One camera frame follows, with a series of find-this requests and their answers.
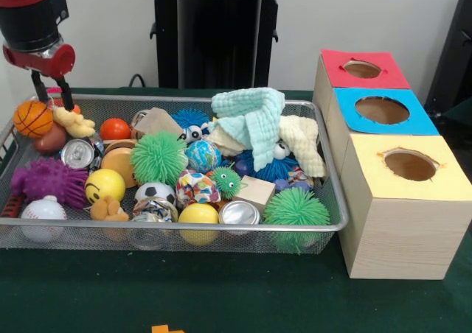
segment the green spiky ball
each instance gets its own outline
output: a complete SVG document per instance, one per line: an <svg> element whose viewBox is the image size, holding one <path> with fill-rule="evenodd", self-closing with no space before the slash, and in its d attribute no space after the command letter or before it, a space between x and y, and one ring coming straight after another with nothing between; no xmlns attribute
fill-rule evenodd
<svg viewBox="0 0 472 333"><path fill-rule="evenodd" d="M162 182L174 187L187 167L184 140L167 131L143 136L131 153L134 177L140 183Z"/></svg>
<svg viewBox="0 0 472 333"><path fill-rule="evenodd" d="M213 170L211 179L223 199L232 199L241 189L241 178L229 167L217 167Z"/></svg>
<svg viewBox="0 0 472 333"><path fill-rule="evenodd" d="M300 188L290 188L276 194L264 211L264 224L269 225L329 225L330 213L313 196ZM278 250L298 253L321 239L319 232L274 232L271 239Z"/></svg>

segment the circular hole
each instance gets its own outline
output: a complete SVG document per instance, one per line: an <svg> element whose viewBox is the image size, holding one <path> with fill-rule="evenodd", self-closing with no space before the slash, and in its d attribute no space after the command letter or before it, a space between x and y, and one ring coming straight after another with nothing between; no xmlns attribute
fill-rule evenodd
<svg viewBox="0 0 472 333"><path fill-rule="evenodd" d="M355 104L355 109L367 119L383 125L395 125L410 117L410 112L404 105L388 97L360 99Z"/></svg>
<svg viewBox="0 0 472 333"><path fill-rule="evenodd" d="M436 173L436 163L413 150L398 150L385 156L386 165L407 180L428 180Z"/></svg>
<svg viewBox="0 0 472 333"><path fill-rule="evenodd" d="M360 77L361 79L373 79L378 77L382 71L375 64L363 62L362 60L350 60L344 64L344 69L354 77Z"/></svg>

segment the yellow smiley ball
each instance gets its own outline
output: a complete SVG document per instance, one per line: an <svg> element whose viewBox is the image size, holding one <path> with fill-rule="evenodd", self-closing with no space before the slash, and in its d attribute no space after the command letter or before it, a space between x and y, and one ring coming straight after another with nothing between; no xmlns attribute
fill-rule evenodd
<svg viewBox="0 0 472 333"><path fill-rule="evenodd" d="M99 169L86 181L86 197L91 204L107 195L121 202L125 196L125 190L125 180L112 169Z"/></svg>

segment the wire mesh basket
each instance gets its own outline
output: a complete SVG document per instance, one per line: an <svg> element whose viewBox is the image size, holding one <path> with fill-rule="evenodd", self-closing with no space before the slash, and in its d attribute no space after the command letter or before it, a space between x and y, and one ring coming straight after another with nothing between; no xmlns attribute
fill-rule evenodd
<svg viewBox="0 0 472 333"><path fill-rule="evenodd" d="M165 109L169 114L182 108L197 108L212 115L211 99L186 97L129 97L76 95L82 113L101 125L106 119L119 117L130 121L140 110L152 107ZM98 222L90 220L86 210L65 207L67 220L26 220L0 218L0 248L44 248L68 250L167 250L280 253L293 252L276 246L277 238L287 234L303 236L304 245L299 253L321 253L334 232L348 221L348 212L338 175L334 167L323 118L311 102L287 101L283 115L297 115L315 119L319 126L318 151L326 162L328 175L316 183L315 195L330 212L331 225L213 225L153 222ZM16 167L28 166L41 156L31 139L13 131L11 123L2 132L3 141L0 165L0 206L10 196L10 180ZM122 201L123 209L132 214L136 189L128 189ZM51 242L33 242L24 236L23 226L34 226L35 231L60 230L60 236ZM193 243L212 242L208 245Z"/></svg>

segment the stacked wooden box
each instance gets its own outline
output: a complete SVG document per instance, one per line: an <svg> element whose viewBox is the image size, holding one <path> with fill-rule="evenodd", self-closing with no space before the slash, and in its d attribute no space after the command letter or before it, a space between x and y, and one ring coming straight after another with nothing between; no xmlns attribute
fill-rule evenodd
<svg viewBox="0 0 472 333"><path fill-rule="evenodd" d="M323 50L320 107L350 210L351 278L442 279L472 219L472 185L390 53Z"/></svg>

